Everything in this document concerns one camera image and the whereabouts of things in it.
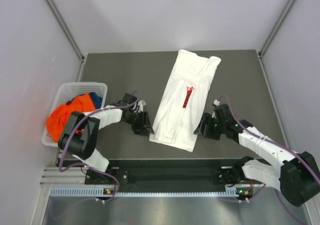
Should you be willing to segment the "white t-shirt red print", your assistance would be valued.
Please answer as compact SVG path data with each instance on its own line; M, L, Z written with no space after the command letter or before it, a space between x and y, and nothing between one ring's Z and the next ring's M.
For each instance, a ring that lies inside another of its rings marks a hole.
M193 152L209 90L221 63L216 56L209 58L184 49L177 58L160 101L149 140Z

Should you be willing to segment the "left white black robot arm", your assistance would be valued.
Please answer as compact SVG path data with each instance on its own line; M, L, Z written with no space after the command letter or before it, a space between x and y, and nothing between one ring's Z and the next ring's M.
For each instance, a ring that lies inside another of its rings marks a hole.
M146 102L126 93L122 100L91 112L74 111L58 140L58 147L80 160L86 167L96 171L102 183L109 183L114 176L110 162L96 148L99 131L105 127L124 122L131 126L135 135L149 136L155 132L151 126Z

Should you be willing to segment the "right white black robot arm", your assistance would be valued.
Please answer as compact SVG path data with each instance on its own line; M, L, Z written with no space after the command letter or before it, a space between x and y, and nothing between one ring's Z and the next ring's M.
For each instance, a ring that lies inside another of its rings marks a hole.
M310 153L280 147L250 122L239 120L227 104L214 105L213 114L205 112L193 133L212 140L224 135L265 161L245 156L230 168L219 168L218 179L225 185L256 180L281 192L296 207L320 192L320 170Z

